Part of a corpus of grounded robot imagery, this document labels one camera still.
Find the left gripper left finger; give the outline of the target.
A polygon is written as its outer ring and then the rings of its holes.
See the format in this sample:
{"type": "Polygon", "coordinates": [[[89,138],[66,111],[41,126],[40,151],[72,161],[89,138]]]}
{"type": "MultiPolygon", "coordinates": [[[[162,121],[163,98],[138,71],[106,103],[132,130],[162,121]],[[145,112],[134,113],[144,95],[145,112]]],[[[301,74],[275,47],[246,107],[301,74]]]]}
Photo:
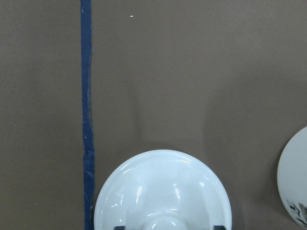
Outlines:
{"type": "Polygon", "coordinates": [[[116,226],[114,227],[114,230],[125,230],[126,227],[125,226],[116,226]]]}

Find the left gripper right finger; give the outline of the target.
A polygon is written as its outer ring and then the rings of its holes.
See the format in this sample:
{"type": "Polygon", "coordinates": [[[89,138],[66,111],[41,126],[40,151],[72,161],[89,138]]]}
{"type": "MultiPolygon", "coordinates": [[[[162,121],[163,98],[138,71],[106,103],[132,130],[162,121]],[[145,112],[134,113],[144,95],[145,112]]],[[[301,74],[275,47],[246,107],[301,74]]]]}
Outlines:
{"type": "Polygon", "coordinates": [[[223,225],[214,225],[213,230],[226,230],[226,228],[223,225]]]}

